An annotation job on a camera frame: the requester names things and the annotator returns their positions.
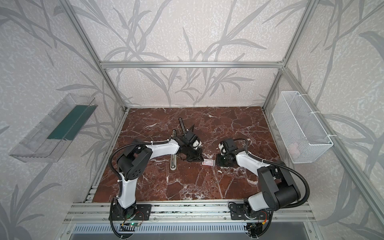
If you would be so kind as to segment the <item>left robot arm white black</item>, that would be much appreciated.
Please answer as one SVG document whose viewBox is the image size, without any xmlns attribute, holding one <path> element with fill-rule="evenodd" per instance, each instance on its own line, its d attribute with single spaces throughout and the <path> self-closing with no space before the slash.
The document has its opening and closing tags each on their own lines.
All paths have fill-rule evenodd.
<svg viewBox="0 0 384 240">
<path fill-rule="evenodd" d="M 185 155 L 187 162 L 204 161 L 202 142 L 192 130 L 165 141 L 134 141 L 111 154 L 108 166 L 118 178 L 120 208 L 130 210 L 134 207 L 138 178 L 151 159 L 166 155 Z"/>
</svg>

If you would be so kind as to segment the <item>white red staple box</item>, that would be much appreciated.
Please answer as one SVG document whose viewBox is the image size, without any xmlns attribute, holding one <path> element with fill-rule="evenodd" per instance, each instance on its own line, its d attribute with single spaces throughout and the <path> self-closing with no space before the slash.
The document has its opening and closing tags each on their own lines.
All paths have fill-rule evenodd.
<svg viewBox="0 0 384 240">
<path fill-rule="evenodd" d="M 215 161 L 214 160 L 204 159 L 204 161 L 202 162 L 202 165 L 204 165 L 204 166 L 214 166 L 215 165 Z"/>
</svg>

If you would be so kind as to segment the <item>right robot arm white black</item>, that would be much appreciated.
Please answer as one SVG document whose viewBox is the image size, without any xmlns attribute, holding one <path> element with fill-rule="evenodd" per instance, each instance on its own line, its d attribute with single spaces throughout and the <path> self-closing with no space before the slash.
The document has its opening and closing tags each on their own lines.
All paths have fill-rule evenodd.
<svg viewBox="0 0 384 240">
<path fill-rule="evenodd" d="M 244 200 L 249 212 L 261 210 L 277 211 L 282 208 L 295 208 L 306 202 L 308 195 L 301 192 L 292 177 L 300 174 L 284 163 L 274 163 L 254 156 L 246 151 L 236 150 L 216 155 L 220 167 L 243 167 L 258 176 L 259 193 Z"/>
</svg>

